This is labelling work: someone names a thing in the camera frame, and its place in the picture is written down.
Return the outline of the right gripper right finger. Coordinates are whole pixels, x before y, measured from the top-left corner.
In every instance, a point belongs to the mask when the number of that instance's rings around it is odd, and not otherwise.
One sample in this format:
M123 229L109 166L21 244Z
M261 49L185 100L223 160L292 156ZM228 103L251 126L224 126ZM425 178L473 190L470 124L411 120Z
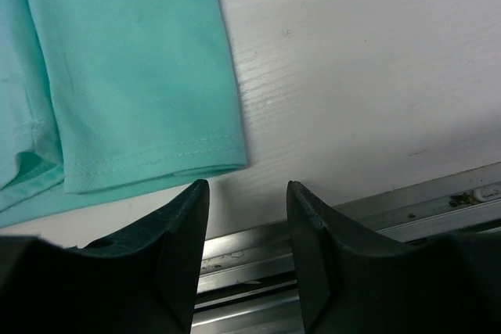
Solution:
M405 244L287 186L287 224L307 333L497 333L500 236Z

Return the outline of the teal t-shirt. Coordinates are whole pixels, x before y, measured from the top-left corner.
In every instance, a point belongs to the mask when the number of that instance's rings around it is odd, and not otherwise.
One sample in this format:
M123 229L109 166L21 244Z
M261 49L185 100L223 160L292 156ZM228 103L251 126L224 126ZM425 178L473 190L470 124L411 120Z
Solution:
M1 224L247 163L218 0L1 0Z

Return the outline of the aluminium mounting rail frame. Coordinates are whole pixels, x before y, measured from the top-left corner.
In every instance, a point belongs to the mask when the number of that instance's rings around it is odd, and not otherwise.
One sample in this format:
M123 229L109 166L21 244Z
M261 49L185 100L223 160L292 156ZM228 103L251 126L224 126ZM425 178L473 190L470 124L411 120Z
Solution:
M195 333L497 333L500 166L209 239Z

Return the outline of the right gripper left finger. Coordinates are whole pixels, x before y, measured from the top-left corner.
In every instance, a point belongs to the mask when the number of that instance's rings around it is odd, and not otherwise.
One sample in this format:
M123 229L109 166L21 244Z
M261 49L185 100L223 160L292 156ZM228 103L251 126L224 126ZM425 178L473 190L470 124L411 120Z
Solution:
M2 332L190 332L209 198L208 183L195 181L83 248L2 237Z

